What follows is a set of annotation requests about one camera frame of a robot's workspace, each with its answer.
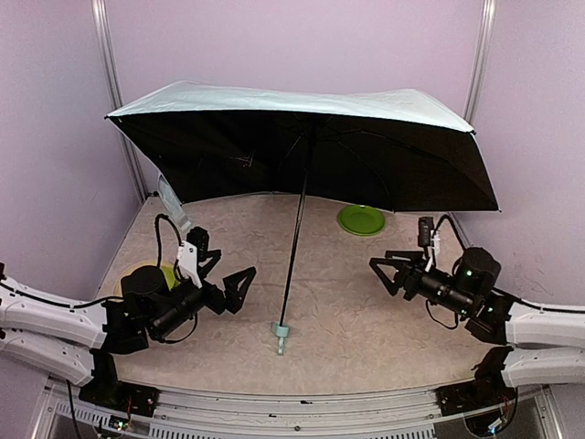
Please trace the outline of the right aluminium frame post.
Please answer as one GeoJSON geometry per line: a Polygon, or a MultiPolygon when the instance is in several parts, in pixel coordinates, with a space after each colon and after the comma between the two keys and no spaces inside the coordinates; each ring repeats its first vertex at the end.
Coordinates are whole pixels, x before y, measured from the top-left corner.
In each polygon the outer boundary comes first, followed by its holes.
{"type": "Polygon", "coordinates": [[[469,124],[473,124],[473,120],[479,106],[484,82],[484,74],[493,36],[496,8],[496,0],[483,1],[483,9],[473,61],[472,76],[463,112],[463,118],[469,124]]]}

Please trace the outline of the green bowl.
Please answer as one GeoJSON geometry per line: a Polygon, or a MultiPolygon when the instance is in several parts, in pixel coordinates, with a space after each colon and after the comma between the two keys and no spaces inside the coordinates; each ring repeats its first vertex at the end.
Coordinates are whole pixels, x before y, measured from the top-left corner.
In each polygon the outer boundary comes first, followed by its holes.
{"type": "Polygon", "coordinates": [[[169,291],[172,291],[174,288],[180,285],[180,281],[176,278],[174,268],[171,265],[162,264],[160,269],[164,275],[169,291]]]}

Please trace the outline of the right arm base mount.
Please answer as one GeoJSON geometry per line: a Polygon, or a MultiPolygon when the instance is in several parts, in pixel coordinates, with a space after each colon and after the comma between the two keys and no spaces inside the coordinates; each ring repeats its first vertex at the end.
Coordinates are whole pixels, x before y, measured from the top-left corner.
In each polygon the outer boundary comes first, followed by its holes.
{"type": "Polygon", "coordinates": [[[517,389],[505,384],[502,376],[505,359],[512,351],[511,347],[492,348],[474,366],[472,380],[437,388],[436,398],[441,415],[471,412],[502,403],[505,399],[513,400],[517,389]]]}

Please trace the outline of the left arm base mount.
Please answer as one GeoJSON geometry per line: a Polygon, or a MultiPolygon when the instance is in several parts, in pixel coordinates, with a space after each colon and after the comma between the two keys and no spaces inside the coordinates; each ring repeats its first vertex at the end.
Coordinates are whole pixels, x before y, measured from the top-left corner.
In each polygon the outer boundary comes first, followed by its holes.
{"type": "Polygon", "coordinates": [[[119,380],[111,354],[97,349],[91,349],[90,353],[93,359],[91,380],[80,387],[80,400],[130,415],[153,417],[160,391],[119,380]]]}

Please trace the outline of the left aluminium frame post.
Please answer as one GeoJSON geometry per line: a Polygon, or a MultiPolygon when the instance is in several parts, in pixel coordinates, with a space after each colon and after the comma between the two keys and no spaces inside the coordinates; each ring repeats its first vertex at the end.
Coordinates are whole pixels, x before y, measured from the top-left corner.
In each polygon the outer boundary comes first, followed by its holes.
{"type": "MultiPolygon", "coordinates": [[[[114,110],[116,110],[122,106],[122,93],[119,86],[115,65],[106,2],[104,0],[92,0],[91,9],[101,51],[101,59],[105,72],[107,91],[109,93],[111,106],[114,110]]],[[[132,143],[125,137],[124,134],[119,133],[119,138],[136,196],[141,203],[144,203],[148,197],[148,189],[137,153],[132,143]]]]}

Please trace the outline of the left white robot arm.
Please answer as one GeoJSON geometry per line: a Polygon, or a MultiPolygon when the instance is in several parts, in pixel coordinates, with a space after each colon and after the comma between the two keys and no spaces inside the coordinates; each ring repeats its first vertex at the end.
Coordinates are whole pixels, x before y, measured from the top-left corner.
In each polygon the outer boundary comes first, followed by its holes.
{"type": "Polygon", "coordinates": [[[218,288],[207,274],[221,257],[191,261],[168,280],[158,265],[142,265],[120,281],[118,296],[93,302],[59,302],[53,294],[1,277],[1,349],[58,375],[80,389],[88,402],[117,403],[129,390],[117,377],[116,355],[129,355],[150,342],[173,345],[170,336],[185,322],[197,323],[206,307],[216,315],[236,314],[257,271],[224,278],[218,288]]]}

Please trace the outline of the green plate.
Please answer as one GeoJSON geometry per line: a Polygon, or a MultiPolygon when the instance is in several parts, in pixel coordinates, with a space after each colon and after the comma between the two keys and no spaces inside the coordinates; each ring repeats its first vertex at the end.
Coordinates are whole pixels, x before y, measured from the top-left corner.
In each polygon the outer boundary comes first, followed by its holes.
{"type": "Polygon", "coordinates": [[[350,205],[337,215],[341,228],[356,236],[374,236],[384,230],[386,219],[378,209],[365,205],[350,205]]]}

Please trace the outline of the beige plate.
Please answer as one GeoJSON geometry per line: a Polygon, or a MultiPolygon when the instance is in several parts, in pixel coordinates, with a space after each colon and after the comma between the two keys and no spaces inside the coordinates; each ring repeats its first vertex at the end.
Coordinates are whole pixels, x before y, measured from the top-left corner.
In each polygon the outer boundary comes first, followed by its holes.
{"type": "Polygon", "coordinates": [[[145,266],[155,266],[155,260],[143,260],[139,262],[120,262],[113,265],[109,270],[109,276],[112,281],[112,294],[115,296],[122,295],[121,280],[123,277],[130,275],[136,269],[145,266]]]}

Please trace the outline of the aluminium front rail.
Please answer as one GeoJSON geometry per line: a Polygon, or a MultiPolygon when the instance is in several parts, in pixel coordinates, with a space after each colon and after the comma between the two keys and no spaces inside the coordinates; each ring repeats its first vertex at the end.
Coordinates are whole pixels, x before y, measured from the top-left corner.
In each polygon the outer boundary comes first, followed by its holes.
{"type": "Polygon", "coordinates": [[[209,391],[159,391],[147,414],[128,427],[109,426],[120,413],[76,399],[49,379],[37,403],[29,438],[47,438],[64,419],[120,438],[434,438],[446,423],[487,413],[445,414],[434,389],[352,395],[263,396],[209,391]]]}

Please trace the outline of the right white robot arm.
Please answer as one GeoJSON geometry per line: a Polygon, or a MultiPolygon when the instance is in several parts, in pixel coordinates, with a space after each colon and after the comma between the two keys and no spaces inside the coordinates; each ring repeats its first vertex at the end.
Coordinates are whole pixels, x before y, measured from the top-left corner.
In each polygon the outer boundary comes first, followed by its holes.
{"type": "Polygon", "coordinates": [[[500,263],[485,249],[463,251],[453,273],[425,252],[388,251],[370,268],[390,295],[424,297],[453,312],[476,339],[491,345],[476,366],[485,388],[584,381],[584,309],[525,301],[495,287],[500,263]]]}

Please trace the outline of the mint green folding umbrella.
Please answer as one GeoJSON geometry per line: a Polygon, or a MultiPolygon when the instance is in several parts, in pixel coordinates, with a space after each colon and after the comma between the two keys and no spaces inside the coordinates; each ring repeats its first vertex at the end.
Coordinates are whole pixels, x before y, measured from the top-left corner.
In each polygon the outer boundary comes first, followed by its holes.
{"type": "Polygon", "coordinates": [[[182,203],[277,192],[393,212],[499,208],[474,128],[423,91],[322,94],[182,80],[108,119],[182,203]]]}

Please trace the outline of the aluminium frame post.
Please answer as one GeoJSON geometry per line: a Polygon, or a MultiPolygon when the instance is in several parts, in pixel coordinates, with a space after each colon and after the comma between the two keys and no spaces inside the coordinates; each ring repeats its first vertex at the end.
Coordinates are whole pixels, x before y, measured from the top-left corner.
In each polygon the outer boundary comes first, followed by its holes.
{"type": "Polygon", "coordinates": [[[483,9],[473,61],[472,76],[463,112],[463,118],[469,124],[473,124],[473,120],[479,106],[484,82],[484,74],[493,36],[496,8],[496,0],[483,1],[483,9]]]}
{"type": "MultiPolygon", "coordinates": [[[[105,72],[107,91],[109,93],[111,106],[114,110],[116,110],[122,106],[122,93],[119,86],[115,65],[106,2],[104,0],[92,0],[91,9],[101,51],[101,59],[105,72]]],[[[132,143],[125,137],[124,134],[119,133],[119,138],[136,196],[141,203],[144,203],[148,197],[148,189],[137,153],[132,143]]]]}

